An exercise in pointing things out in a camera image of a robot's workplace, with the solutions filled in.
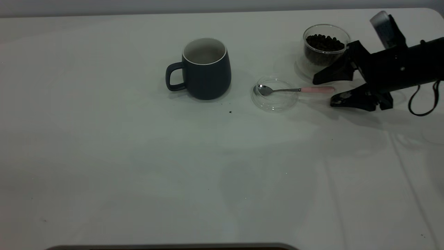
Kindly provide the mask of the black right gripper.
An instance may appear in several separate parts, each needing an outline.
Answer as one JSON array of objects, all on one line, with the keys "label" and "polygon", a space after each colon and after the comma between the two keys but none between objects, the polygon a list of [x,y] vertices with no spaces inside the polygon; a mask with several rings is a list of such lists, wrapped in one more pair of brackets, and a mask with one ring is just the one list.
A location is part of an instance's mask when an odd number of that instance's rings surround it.
[{"label": "black right gripper", "polygon": [[353,90],[333,95],[331,107],[346,107],[373,112],[393,108],[392,91],[422,84],[422,45],[395,47],[370,53],[360,41],[346,50],[330,66],[313,76],[313,84],[352,81],[358,70],[365,83]]}]

